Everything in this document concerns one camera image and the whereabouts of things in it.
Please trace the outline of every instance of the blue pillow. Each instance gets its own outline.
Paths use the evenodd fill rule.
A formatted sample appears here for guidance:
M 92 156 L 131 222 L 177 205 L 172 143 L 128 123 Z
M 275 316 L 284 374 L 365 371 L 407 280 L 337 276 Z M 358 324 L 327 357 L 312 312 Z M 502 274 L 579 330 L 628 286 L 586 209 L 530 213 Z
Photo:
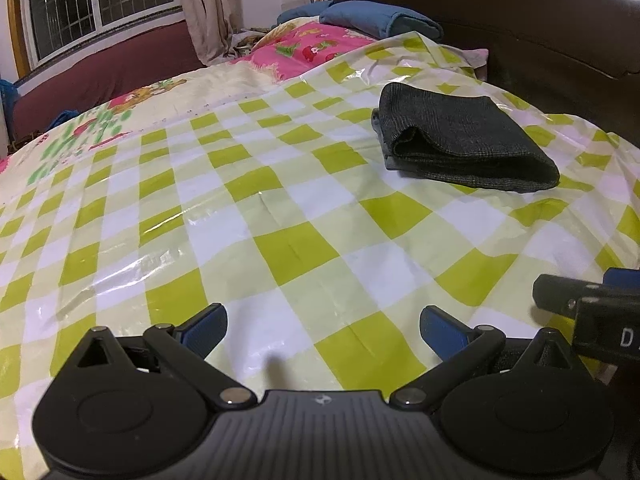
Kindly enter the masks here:
M 420 12 L 376 2 L 353 0 L 328 7 L 320 23 L 357 28 L 372 38 L 383 40 L 414 30 L 433 41 L 444 35 L 439 23 Z
M 277 23 L 278 25 L 282 25 L 283 23 L 287 23 L 289 20 L 293 20 L 294 18 L 310 18 L 312 16 L 319 16 L 322 11 L 328 9 L 333 4 L 333 2 L 333 0 L 328 0 L 325 2 L 313 2 L 296 7 L 295 9 L 285 10 L 280 16 L 278 16 Z

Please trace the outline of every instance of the bed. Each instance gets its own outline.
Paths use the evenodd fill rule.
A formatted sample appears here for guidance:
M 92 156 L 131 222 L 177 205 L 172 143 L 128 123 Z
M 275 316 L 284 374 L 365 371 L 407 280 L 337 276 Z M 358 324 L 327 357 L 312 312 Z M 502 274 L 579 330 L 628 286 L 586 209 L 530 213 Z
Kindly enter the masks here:
M 258 395 L 388 395 L 438 362 L 418 333 L 426 304 L 508 336 L 544 324 L 569 336 L 535 309 L 535 278 L 638 266 L 631 142 L 483 82 L 464 51 L 416 32 L 374 41 L 327 27 L 276 30 L 250 59 L 126 94 L 11 157 L 0 173 L 8 480 L 44 471 L 31 415 L 92 326 L 138 335 L 220 302 L 229 329 L 207 361 Z M 387 171 L 370 115 L 391 81 L 489 96 L 554 160 L 560 185 L 517 194 Z

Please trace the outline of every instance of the maroon sofa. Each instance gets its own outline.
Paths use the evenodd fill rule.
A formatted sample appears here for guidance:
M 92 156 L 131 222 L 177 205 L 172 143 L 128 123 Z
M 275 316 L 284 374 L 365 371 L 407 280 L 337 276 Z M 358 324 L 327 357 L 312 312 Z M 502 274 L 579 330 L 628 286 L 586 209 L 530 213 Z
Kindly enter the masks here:
M 153 28 L 91 54 L 20 97 L 17 142 L 44 132 L 60 112 L 90 110 L 136 88 L 203 68 L 184 21 Z

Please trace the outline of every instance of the cartoon print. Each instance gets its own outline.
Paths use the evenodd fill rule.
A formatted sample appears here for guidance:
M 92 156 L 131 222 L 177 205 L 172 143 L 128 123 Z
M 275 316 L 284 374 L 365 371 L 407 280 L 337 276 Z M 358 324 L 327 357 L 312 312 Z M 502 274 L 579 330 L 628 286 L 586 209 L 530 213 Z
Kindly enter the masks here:
M 346 34 L 343 35 L 343 38 L 364 38 L 365 40 L 371 39 L 369 36 L 365 36 L 361 32 L 351 30 L 350 28 L 345 28 L 344 31 L 346 32 Z
M 318 32 L 322 32 L 322 30 L 319 28 L 308 28 L 307 30 L 302 30 L 301 32 L 298 32 L 296 36 L 299 38 L 302 38 L 307 34 L 317 34 Z
M 334 52 L 332 54 L 328 54 L 327 57 L 324 58 L 324 62 L 331 61 L 334 57 L 338 57 L 344 54 L 343 52 Z
M 295 53 L 296 49 L 299 46 L 300 46 L 299 43 L 289 45 L 289 46 L 285 46 L 278 43 L 276 44 L 276 53 L 280 54 L 281 56 L 293 57 L 293 54 Z
M 122 132 L 120 134 L 114 135 L 113 137 L 110 137 L 109 139 L 106 139 L 106 140 L 103 140 L 101 142 L 98 142 L 98 144 L 93 144 L 92 146 L 89 146 L 89 151 L 94 150 L 95 148 L 100 148 L 101 146 L 104 146 L 108 142 L 111 142 L 112 140 L 119 139 L 120 137 L 124 137 L 125 135 L 130 134 L 130 133 L 131 132 Z
M 97 121 L 97 119 L 94 117 L 93 119 L 89 119 L 87 122 L 80 124 L 80 126 L 78 126 L 75 130 L 73 130 L 72 135 L 75 137 L 79 137 L 80 135 L 82 135 L 85 130 L 92 124 L 95 123 L 95 121 Z
M 321 41 L 321 43 L 318 43 L 314 46 L 306 46 L 302 50 L 302 55 L 305 57 L 305 59 L 308 62 L 312 62 L 316 58 L 316 55 L 318 54 L 318 52 L 326 48 L 329 48 L 330 46 L 336 46 L 337 44 L 338 42 L 334 40 L 324 40 L 324 41 Z
M 38 139 L 38 142 L 36 142 L 36 146 L 41 145 L 47 139 L 49 139 L 49 134 L 41 135 L 40 138 Z
M 6 170 L 6 167 L 9 165 L 9 159 L 10 158 L 11 158 L 11 155 L 6 156 L 2 160 L 0 160 L 0 173 L 2 173 L 4 170 Z
M 151 97 L 164 94 L 172 88 L 175 88 L 178 85 L 186 82 L 186 79 L 180 79 L 178 81 L 166 79 L 165 81 L 155 83 L 151 86 L 143 86 L 142 88 L 138 88 L 133 92 L 112 99 L 111 101 L 109 101 L 107 110 L 112 110 L 114 115 L 120 114 L 122 112 L 125 112 L 126 110 L 130 110 L 135 105 L 140 104 L 141 102 L 144 102 Z
M 132 109 L 147 99 L 168 92 L 178 85 L 186 83 L 186 79 L 174 81 L 166 79 L 144 88 L 139 88 L 120 97 L 112 99 L 94 110 L 86 112 L 77 120 L 69 121 L 64 133 L 49 138 L 40 157 L 42 165 L 29 177 L 28 184 L 40 180 L 59 166 L 82 156 L 91 149 L 97 148 L 110 140 L 119 139 L 122 125 L 129 119 Z

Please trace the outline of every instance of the white curtain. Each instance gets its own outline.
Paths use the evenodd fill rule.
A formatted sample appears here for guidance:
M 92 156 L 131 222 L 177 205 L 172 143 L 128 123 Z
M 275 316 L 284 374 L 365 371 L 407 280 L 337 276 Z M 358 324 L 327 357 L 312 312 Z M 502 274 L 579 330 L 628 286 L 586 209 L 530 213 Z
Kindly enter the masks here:
M 239 0 L 180 0 L 200 61 L 211 65 L 229 48 L 239 23 Z

